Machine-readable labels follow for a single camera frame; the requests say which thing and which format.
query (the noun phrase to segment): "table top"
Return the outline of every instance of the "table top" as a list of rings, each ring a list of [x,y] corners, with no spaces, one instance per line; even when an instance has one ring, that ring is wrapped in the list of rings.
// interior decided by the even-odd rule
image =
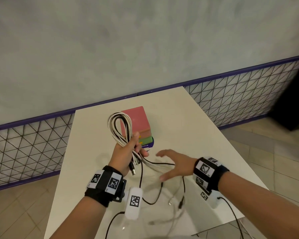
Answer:
[[[148,160],[171,162],[167,157],[155,156],[159,150],[169,148],[190,157],[211,156],[230,171],[266,188],[183,87],[93,106],[75,113],[45,239],[54,233],[84,196],[94,172],[108,164],[115,145],[107,127],[108,117],[114,112],[138,106],[144,107],[155,140]],[[168,170],[168,167],[154,168],[156,171],[144,166],[142,189],[147,201],[156,199],[160,188],[159,175]],[[129,173],[126,176],[127,189],[138,187],[140,174],[141,167],[136,166],[136,175]],[[185,207],[183,211],[177,211],[178,201],[183,196],[180,182],[181,177],[165,182],[155,205],[141,204],[138,220],[128,221],[123,215],[118,216],[111,225],[108,238],[192,235],[235,220],[224,201],[212,209],[202,199],[201,190],[192,176],[185,177]],[[124,211],[125,204],[110,203],[96,238],[105,237],[110,220],[119,211]],[[237,218],[243,217],[233,205],[232,208]]]

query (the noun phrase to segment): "person's right hand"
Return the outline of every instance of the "person's right hand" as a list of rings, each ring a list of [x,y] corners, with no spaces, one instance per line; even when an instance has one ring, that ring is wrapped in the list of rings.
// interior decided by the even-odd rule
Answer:
[[[175,162],[175,168],[159,177],[160,181],[164,182],[175,176],[188,176],[194,173],[194,165],[196,158],[191,158],[185,154],[180,154],[171,149],[161,150],[156,156],[170,157]]]

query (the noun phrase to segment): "wire mesh panel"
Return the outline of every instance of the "wire mesh panel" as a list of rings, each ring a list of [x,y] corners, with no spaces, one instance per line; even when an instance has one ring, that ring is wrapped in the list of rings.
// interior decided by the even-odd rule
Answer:
[[[61,169],[74,114],[0,131],[0,185]]]
[[[298,70],[295,61],[185,89],[216,126],[223,126],[268,113]]]

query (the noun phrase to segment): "concrete wall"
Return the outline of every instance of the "concrete wall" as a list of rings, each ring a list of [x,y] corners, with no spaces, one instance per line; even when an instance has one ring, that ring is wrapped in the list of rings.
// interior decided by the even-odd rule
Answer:
[[[299,55],[299,0],[0,0],[0,124]]]

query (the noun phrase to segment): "hand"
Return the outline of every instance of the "hand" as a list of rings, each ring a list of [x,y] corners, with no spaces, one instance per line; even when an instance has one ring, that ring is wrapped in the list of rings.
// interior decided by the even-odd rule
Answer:
[[[141,147],[138,142],[140,134],[136,132],[132,137],[129,143],[125,147],[121,147],[118,143],[115,145],[112,158],[109,162],[109,166],[120,171],[123,176],[126,176],[129,172],[129,163],[132,160],[132,151],[140,152],[143,157],[148,157],[148,152]]]
[[[170,157],[175,162],[175,168],[167,173],[161,175],[159,179],[164,182],[176,176],[188,176],[194,173],[194,165],[196,158],[191,158],[185,154],[180,154],[174,150],[167,149],[159,151],[156,156],[158,157]]]

